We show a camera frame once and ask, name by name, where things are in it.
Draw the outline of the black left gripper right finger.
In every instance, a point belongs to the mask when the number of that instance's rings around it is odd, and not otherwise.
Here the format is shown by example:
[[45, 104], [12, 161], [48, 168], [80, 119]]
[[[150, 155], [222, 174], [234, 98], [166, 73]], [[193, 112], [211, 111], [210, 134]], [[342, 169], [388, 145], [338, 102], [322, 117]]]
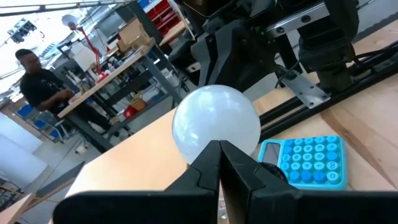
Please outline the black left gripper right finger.
[[220, 146], [231, 223], [397, 224], [397, 192], [299, 190], [230, 142]]

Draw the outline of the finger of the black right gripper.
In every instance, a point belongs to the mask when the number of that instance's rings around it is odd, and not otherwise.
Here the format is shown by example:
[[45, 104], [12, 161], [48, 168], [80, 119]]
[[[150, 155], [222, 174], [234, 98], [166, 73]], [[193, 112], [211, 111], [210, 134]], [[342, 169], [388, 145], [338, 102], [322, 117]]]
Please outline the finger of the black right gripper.
[[245, 91], [276, 71], [275, 47], [249, 28], [233, 21], [191, 47], [200, 64], [198, 86], [226, 85]]

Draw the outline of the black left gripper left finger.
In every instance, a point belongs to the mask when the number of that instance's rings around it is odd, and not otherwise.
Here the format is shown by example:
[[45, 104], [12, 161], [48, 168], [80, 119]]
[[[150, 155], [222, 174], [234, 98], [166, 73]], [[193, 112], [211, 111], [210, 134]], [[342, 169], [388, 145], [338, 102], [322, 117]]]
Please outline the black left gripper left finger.
[[62, 200], [54, 224], [216, 223], [221, 164], [210, 141], [190, 167], [163, 191], [91, 191]]

